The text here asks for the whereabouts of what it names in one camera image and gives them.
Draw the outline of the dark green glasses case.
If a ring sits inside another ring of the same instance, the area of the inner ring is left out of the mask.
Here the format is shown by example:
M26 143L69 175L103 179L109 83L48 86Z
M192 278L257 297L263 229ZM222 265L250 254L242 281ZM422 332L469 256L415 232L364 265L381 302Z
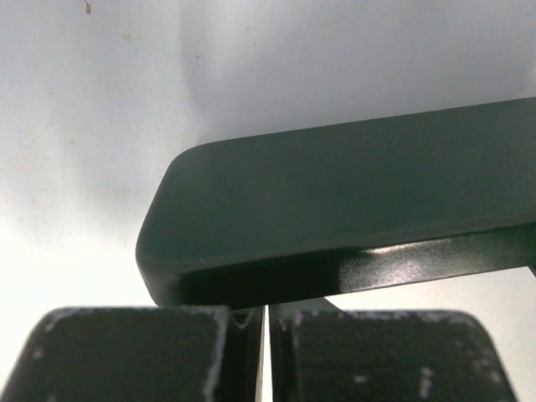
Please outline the dark green glasses case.
M136 259L159 306L236 309L532 265L535 101L193 147Z

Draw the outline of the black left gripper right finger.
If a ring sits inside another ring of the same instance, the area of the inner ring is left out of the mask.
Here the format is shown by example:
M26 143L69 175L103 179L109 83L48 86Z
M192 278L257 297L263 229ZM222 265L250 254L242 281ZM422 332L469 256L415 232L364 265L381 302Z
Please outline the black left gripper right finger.
M486 329L456 310L269 307L276 401L514 401Z

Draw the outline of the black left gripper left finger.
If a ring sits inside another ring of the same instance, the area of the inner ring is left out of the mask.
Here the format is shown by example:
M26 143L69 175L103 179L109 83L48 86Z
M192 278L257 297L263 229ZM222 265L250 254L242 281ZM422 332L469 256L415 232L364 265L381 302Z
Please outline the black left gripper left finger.
M252 401L264 311L61 308L33 328L15 401Z

